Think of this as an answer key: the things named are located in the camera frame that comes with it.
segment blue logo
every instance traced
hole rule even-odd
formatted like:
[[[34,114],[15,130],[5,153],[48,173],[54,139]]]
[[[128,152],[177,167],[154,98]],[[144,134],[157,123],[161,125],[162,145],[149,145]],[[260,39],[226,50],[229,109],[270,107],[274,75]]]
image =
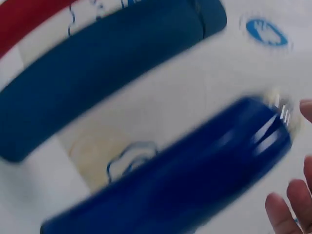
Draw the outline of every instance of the blue logo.
[[[246,30],[255,40],[268,46],[286,46],[288,39],[271,22],[265,19],[250,19],[246,22]]]
[[[120,155],[107,164],[108,182],[111,183],[115,179],[128,174],[157,154],[158,149],[154,142],[139,141],[130,144]]]
[[[141,0],[121,0],[121,7],[125,8],[126,6],[133,5]]]

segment bottle cap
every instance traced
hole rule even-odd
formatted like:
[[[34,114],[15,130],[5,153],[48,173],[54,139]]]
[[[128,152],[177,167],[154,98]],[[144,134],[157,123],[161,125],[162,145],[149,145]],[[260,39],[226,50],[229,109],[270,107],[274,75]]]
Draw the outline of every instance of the bottle cap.
[[[289,95],[281,93],[278,89],[267,90],[260,96],[266,105],[276,111],[293,140],[302,124],[302,116],[300,115],[299,108],[295,107]]]

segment blue water bottle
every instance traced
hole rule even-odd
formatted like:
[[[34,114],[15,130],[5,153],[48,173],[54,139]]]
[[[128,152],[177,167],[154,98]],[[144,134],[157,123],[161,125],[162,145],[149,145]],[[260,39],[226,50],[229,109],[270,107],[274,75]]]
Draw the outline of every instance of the blue water bottle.
[[[0,93],[0,156],[23,161],[148,70],[221,31],[219,0],[142,0],[52,48]]]
[[[184,234],[221,211],[290,149],[291,101],[244,96],[133,172],[64,213],[41,234]]]

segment white surface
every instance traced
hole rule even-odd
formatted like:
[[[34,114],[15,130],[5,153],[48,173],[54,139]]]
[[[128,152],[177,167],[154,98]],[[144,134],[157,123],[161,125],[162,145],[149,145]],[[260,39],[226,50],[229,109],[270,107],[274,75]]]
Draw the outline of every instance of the white surface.
[[[197,125],[205,116],[218,110],[233,97],[270,85],[282,87],[295,100],[312,98],[312,2],[223,2],[228,15],[228,25],[224,32],[152,70],[126,87],[120,97],[113,96],[106,103],[106,107],[113,111],[114,115],[119,113],[122,116],[121,112],[130,116],[133,121],[137,120],[139,115],[151,118],[148,123],[142,122],[144,126],[150,126],[152,120],[156,131],[140,133],[139,138],[155,137],[156,140],[162,140],[160,144],[165,145],[191,126]],[[83,6],[86,3],[88,1],[80,1],[78,4]],[[115,5],[110,4],[111,9],[114,9]],[[95,12],[90,8],[84,9],[77,5],[77,20],[81,27],[95,18]],[[270,19],[288,36],[291,41],[289,46],[278,49],[255,42],[247,34],[244,25],[239,26],[240,21],[245,22],[250,16]],[[62,16],[54,18],[27,36],[19,45],[24,61],[27,64],[31,63],[54,43],[67,37],[70,20],[66,9]],[[30,47],[30,43],[39,46],[35,50]],[[157,97],[157,90],[162,91],[164,95]],[[149,106],[150,110],[153,110],[149,114],[137,111]],[[176,118],[179,113],[185,115]],[[293,177],[303,177],[304,155],[312,152],[310,139],[312,125],[305,122],[288,156],[254,188],[208,225],[200,228],[197,233],[272,234],[264,210],[264,200],[271,191],[280,192],[285,196],[288,181]],[[38,233],[39,224],[43,219],[88,194],[79,175],[55,139],[47,142],[19,167],[0,164],[0,173],[0,186],[3,187],[0,191],[0,215],[3,212],[6,217],[0,220],[0,227],[4,227],[4,232],[1,232],[4,234],[22,231],[25,234]]]
[[[18,50],[0,60],[0,83],[22,69]],[[38,234],[42,221],[89,194],[56,138],[21,165],[0,161],[0,233]]]

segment white fabric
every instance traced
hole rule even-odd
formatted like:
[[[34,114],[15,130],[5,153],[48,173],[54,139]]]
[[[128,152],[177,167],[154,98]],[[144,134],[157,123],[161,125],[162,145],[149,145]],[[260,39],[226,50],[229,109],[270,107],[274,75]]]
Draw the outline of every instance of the white fabric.
[[[25,37],[19,43],[25,65],[68,37],[73,12],[76,21],[71,32],[75,33],[93,22],[97,15],[104,16],[121,7],[119,0],[98,0],[95,5],[92,2],[78,1],[72,12],[64,9]],[[65,150],[75,155],[72,159],[80,168],[88,164],[84,155],[103,159],[98,168],[91,164],[91,168],[96,168],[96,174],[81,171],[86,180],[94,181],[94,188],[108,182],[107,175],[98,174],[99,171],[105,170],[106,164],[128,143],[150,140],[162,149],[244,92],[274,85],[296,101],[312,98],[312,1],[222,2],[228,16],[227,27],[222,33],[148,72],[59,134]],[[104,10],[99,10],[99,4],[103,4]],[[248,23],[249,30],[253,30],[260,40],[246,29]],[[284,39],[287,44],[278,46]],[[305,123],[288,156],[248,193],[196,233],[272,233],[264,209],[266,195],[277,191],[286,197],[288,181],[303,177],[304,155],[312,151],[310,139],[312,125]],[[0,227],[5,227],[1,233],[20,233],[21,230],[25,234],[36,233],[42,219],[88,194],[68,157],[61,150],[52,152],[52,149],[60,149],[52,141],[55,139],[47,142],[50,147],[43,146],[31,156],[20,171],[7,165],[4,168],[10,169],[0,170],[4,173],[0,177],[5,181],[2,184],[6,191],[5,196],[1,196],[0,191],[0,205],[20,205],[7,205],[5,210],[0,207],[0,214],[7,217],[0,220]],[[114,178],[127,163],[113,167]],[[41,179],[27,177],[28,171]],[[21,181],[12,176],[16,173]],[[75,186],[70,186],[71,180],[75,181]],[[21,189],[10,190],[11,186]],[[28,205],[23,204],[26,202],[23,189],[30,194]]]

